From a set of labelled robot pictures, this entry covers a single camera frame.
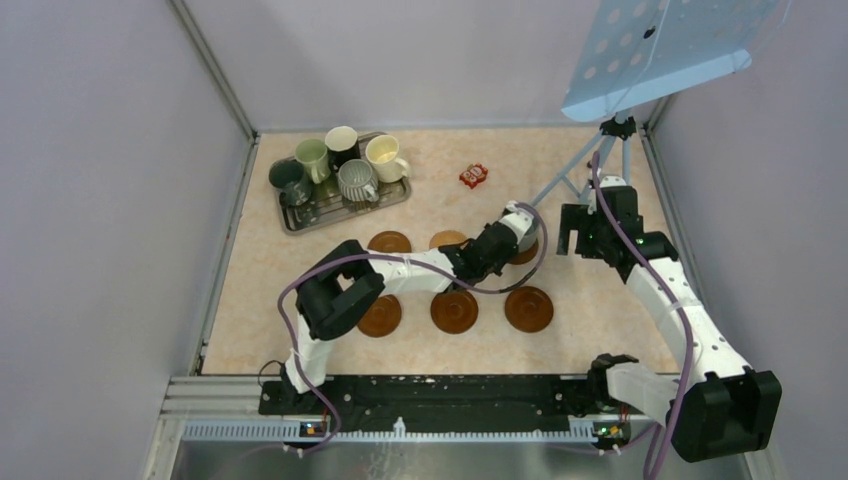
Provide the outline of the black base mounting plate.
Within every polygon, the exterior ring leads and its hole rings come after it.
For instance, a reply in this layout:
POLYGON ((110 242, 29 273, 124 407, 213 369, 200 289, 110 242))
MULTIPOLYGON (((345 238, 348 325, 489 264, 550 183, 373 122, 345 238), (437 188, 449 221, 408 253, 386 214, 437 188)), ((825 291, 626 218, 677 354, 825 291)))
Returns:
POLYGON ((335 375, 303 394, 267 381, 258 412, 340 419, 344 433, 387 431, 398 420, 411 433, 559 433, 580 419, 618 423, 639 413, 602 399, 583 376, 554 374, 335 375))

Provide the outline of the cream yellow mug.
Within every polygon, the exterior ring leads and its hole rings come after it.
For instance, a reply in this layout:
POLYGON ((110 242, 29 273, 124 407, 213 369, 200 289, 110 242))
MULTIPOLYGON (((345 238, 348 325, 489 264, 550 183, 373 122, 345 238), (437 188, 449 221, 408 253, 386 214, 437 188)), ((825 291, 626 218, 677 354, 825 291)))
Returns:
POLYGON ((383 134, 371 139, 365 154, 382 183, 393 183, 412 176, 412 167, 400 156, 399 141, 392 135, 383 134))

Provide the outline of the light blue perforated board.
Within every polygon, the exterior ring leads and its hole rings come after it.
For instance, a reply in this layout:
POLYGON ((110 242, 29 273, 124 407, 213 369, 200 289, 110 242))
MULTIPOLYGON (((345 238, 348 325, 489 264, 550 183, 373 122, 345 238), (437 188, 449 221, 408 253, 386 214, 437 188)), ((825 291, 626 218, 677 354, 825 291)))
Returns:
POLYGON ((593 122, 740 72, 789 1, 603 1, 561 108, 593 122))

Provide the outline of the grey ribbed mug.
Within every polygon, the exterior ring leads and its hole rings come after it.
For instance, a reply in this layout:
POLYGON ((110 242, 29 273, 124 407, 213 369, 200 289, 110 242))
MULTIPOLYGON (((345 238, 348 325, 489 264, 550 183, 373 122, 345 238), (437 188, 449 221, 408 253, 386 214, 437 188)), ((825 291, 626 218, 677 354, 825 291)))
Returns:
POLYGON ((371 165, 362 159, 345 162, 337 172, 341 195, 352 202, 377 202, 380 198, 378 178, 371 165))

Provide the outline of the grey blue mug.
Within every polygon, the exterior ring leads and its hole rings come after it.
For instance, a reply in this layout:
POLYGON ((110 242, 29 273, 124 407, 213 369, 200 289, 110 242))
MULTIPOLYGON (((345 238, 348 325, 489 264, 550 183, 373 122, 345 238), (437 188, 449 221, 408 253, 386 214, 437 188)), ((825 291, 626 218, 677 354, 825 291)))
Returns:
POLYGON ((529 229, 525 232, 523 238, 518 244, 518 252, 523 253, 531 249, 538 241, 539 223, 534 221, 529 229))

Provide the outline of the red owl wooden toy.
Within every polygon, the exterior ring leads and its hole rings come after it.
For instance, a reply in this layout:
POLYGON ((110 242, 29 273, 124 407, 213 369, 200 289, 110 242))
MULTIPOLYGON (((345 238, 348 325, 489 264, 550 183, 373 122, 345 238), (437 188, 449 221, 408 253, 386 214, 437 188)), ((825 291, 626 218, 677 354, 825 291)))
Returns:
POLYGON ((480 163, 469 164, 459 174, 459 181, 469 189, 475 189, 478 185, 486 181, 488 173, 488 169, 480 163))

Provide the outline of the metal tray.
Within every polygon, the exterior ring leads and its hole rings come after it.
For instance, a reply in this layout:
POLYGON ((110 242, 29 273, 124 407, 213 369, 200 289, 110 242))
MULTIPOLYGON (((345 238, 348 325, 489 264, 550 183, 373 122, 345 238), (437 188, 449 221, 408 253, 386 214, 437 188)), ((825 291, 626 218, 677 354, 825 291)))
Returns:
MULTIPOLYGON (((367 144, 374 137, 383 134, 386 133, 377 131, 364 135, 358 134, 360 159, 367 161, 365 154, 367 144)), ((280 160, 295 160, 295 156, 293 154, 280 160)), ((283 231, 289 235, 300 235, 371 211, 399 204, 407 200, 412 194, 409 178, 403 178, 393 183, 382 183, 378 180, 378 186, 380 198, 377 202, 352 202, 341 195, 337 183, 337 173, 332 171, 331 176, 321 184, 312 182, 313 192, 310 200, 296 207, 282 206, 279 202, 277 190, 273 186, 272 188, 275 191, 283 231)))

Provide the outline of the light green mug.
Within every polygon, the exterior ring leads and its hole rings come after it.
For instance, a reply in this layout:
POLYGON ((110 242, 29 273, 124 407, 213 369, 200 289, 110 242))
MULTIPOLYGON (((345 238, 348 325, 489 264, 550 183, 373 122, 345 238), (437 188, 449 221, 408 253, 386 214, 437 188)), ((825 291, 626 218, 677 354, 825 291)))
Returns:
POLYGON ((297 145, 294 156, 314 184, 321 184, 331 176, 328 149, 322 140, 317 138, 303 140, 297 145))

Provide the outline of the light blue tripod stand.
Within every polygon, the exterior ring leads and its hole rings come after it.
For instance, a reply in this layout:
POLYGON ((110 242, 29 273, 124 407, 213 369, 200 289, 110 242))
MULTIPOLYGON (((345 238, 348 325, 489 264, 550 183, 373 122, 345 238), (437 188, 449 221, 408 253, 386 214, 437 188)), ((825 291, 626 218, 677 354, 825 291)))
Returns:
POLYGON ((616 113, 612 118, 602 122, 597 133, 557 172, 553 179, 542 188, 531 200, 532 206, 537 206, 557 185, 565 185, 581 204, 590 202, 590 194, 593 189, 593 174, 583 187, 569 179, 569 174, 575 170, 583 161, 589 170, 593 170, 593 155, 598 156, 598 174, 601 174, 613 148, 616 144, 621 146, 621 174, 613 175, 620 179, 619 185, 631 184, 631 137, 637 132, 634 117, 628 110, 616 113))

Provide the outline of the black mug white inside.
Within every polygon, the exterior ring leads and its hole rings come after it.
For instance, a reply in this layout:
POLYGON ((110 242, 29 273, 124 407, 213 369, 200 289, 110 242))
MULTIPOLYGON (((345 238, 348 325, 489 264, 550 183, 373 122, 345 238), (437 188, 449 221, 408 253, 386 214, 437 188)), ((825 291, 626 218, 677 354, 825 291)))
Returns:
POLYGON ((348 161, 361 158, 359 136, 350 126, 334 127, 324 137, 331 170, 337 173, 348 161))

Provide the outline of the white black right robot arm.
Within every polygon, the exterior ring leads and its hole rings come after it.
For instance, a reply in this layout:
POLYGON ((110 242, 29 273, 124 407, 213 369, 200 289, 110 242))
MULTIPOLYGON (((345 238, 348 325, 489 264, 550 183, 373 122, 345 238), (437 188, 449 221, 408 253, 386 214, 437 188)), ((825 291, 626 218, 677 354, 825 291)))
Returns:
POLYGON ((719 331, 661 231, 646 231, 631 186, 600 189, 589 204, 564 204, 558 252, 604 261, 652 316, 679 364, 680 377, 660 377, 629 354, 600 354, 588 372, 586 397, 600 412, 627 403, 671 430, 670 444, 694 463, 765 449, 782 385, 757 371, 719 331))

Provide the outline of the dark green mug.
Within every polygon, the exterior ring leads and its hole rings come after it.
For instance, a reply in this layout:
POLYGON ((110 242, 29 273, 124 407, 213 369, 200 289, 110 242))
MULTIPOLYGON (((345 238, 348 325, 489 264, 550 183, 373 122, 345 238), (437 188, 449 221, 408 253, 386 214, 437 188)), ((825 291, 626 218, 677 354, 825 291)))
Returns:
POLYGON ((312 182, 305 167, 295 160, 275 162, 268 174, 270 184, 277 190, 282 206, 300 206, 307 203, 313 192, 312 182))

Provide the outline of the brown wooden coaster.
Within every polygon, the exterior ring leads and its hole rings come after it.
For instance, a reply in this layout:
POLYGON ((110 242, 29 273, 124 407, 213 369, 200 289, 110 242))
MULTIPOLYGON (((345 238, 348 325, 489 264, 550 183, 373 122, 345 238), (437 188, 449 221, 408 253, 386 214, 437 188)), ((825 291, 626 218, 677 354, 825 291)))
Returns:
POLYGON ((467 291, 441 293, 431 301, 430 316, 439 330, 453 335, 462 334, 477 322, 479 306, 475 297, 467 291))
POLYGON ((386 230, 373 236, 368 242, 367 249, 377 253, 411 253, 412 244, 405 234, 386 230))
POLYGON ((393 333, 402 319, 402 306, 394 295, 379 297, 358 322, 359 331, 372 338, 393 333))
POLYGON ((518 253, 509 260, 510 265, 524 265, 531 262, 537 255, 539 250, 539 242, 535 241, 529 248, 518 253))
POLYGON ((538 333, 552 322, 554 305, 549 295, 543 290, 533 286, 522 286, 507 296, 504 314, 515 329, 524 333, 538 333))

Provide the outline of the woven rattan coaster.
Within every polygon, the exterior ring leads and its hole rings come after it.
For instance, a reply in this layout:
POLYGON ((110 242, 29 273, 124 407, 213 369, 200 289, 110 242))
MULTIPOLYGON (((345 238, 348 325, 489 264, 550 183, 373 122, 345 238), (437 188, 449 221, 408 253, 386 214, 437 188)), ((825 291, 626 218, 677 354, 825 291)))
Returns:
POLYGON ((468 237, 457 230, 442 230, 435 233, 429 240, 429 248, 434 249, 442 246, 462 244, 468 237))

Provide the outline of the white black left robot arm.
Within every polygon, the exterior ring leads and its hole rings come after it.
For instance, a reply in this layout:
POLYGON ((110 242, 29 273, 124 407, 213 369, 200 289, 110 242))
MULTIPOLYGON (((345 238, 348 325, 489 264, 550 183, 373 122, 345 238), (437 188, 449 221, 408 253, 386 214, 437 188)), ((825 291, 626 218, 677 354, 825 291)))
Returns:
POLYGON ((293 353, 286 360, 283 401, 297 413, 319 404, 320 385, 335 341, 362 320, 378 298, 410 292, 474 290, 501 274, 517 253, 519 237, 502 222, 475 239, 412 254, 380 254, 347 240, 295 281, 297 321, 293 353))

